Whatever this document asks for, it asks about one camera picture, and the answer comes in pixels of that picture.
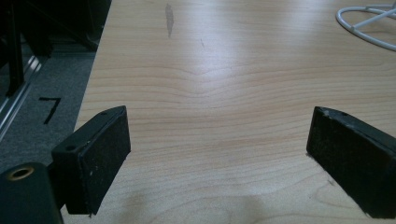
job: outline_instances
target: scratch on table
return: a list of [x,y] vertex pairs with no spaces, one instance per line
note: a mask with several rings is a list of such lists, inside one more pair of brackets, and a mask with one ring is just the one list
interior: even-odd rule
[[170,38],[174,23],[173,10],[171,5],[166,4],[165,14],[166,14],[166,27],[168,28],[168,37]]

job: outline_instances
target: light wood surface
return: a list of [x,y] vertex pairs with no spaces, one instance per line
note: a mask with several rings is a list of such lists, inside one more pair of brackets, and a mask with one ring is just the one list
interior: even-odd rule
[[[334,17],[373,3],[113,0],[77,127],[126,105],[132,152],[98,215],[64,221],[395,223],[305,155],[315,105],[396,136],[396,53]],[[395,21],[365,29],[396,42]]]

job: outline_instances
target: floor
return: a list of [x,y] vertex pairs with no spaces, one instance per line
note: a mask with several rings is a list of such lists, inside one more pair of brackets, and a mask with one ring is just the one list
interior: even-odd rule
[[[43,64],[0,142],[0,173],[24,162],[50,164],[50,151],[74,131],[95,53],[61,36],[52,42],[51,57],[40,60]],[[22,48],[27,64],[32,54],[27,44]],[[7,99],[7,72],[7,66],[0,70],[0,104]]]

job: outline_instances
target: gray carpet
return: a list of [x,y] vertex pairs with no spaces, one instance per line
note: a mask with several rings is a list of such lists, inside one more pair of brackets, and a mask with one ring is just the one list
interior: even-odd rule
[[55,48],[40,69],[0,142],[0,173],[28,161],[48,165],[50,151],[74,131],[94,59],[94,53],[78,48]]

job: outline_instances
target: wooden table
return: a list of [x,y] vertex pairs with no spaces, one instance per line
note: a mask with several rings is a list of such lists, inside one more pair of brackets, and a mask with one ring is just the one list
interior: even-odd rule
[[[315,105],[396,135],[396,53],[334,17],[370,3],[113,0],[77,127],[126,105],[132,152],[98,215],[64,221],[394,223],[305,155]],[[395,23],[366,30],[396,40]]]

